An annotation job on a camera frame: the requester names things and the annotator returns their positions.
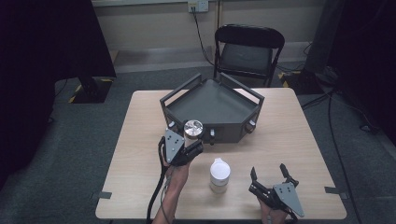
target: gray carpet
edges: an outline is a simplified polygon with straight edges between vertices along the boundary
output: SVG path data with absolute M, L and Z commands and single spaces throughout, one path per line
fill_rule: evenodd
M 67 103 L 79 84 L 77 79 L 69 79 L 55 100 L 54 121 L 49 124 L 34 159 L 26 169 L 11 175 L 0 192 L 0 223 L 109 223 L 95 216 L 95 193 L 104 185 L 133 92 L 172 90 L 198 72 L 211 77 L 212 71 L 211 67 L 197 67 L 118 74 L 106 101 L 98 105 Z M 57 91 L 63 85 L 64 81 L 58 82 Z M 259 87 L 260 83 L 253 80 L 248 85 Z M 276 77 L 272 86 L 280 87 Z M 301 95 L 298 98 L 303 105 L 317 97 L 319 95 Z M 393 151 L 388 151 L 377 135 L 360 130 L 364 118 L 348 104 L 341 92 L 333 96 L 332 127 L 362 223 L 395 223 L 396 160 Z M 326 99 L 304 112 L 336 187 L 347 192 L 346 179 L 332 141 L 328 106 Z M 350 199 L 343 202 L 348 213 L 345 220 L 301 220 L 301 223 L 358 223 Z M 113 223 L 143 221 L 114 220 Z

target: chair backrest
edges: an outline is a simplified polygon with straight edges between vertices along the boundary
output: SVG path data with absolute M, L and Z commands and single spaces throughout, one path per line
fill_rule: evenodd
M 283 49 L 285 44 L 285 38 L 275 29 L 239 24 L 221 26 L 215 33 L 215 40 L 216 45 L 222 42 L 268 49 Z

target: electrical outlet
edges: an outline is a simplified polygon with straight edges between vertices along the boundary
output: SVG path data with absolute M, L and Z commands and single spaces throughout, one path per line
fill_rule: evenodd
M 195 12 L 209 11 L 209 2 L 207 0 L 189 1 L 187 6 L 188 6 L 189 12 L 192 12 L 193 8 L 194 8 Z

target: wooden table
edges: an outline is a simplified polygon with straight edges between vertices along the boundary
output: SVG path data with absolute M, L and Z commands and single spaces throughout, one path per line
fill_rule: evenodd
M 250 170 L 266 187 L 285 179 L 284 163 L 300 181 L 297 193 L 305 219 L 343 219 L 345 207 L 337 194 L 325 192 L 334 183 L 292 89 L 254 89 L 265 97 L 256 130 L 238 144 L 205 145 L 205 152 L 191 164 L 189 180 L 181 192 L 176 218 L 260 219 L 259 203 L 248 191 Z M 161 166 L 157 146 L 166 127 L 160 99 L 169 91 L 136 91 L 132 96 L 120 138 L 100 199 L 99 218 L 146 218 L 150 197 L 158 183 Z M 227 191 L 215 194 L 209 187 L 209 169 L 215 158 L 231 166 Z M 155 216 L 158 195 L 151 212 Z

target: metal canister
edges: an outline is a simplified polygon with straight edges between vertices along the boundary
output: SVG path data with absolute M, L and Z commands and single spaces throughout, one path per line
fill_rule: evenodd
M 186 122 L 184 125 L 184 147 L 194 143 L 204 131 L 204 125 L 196 119 Z

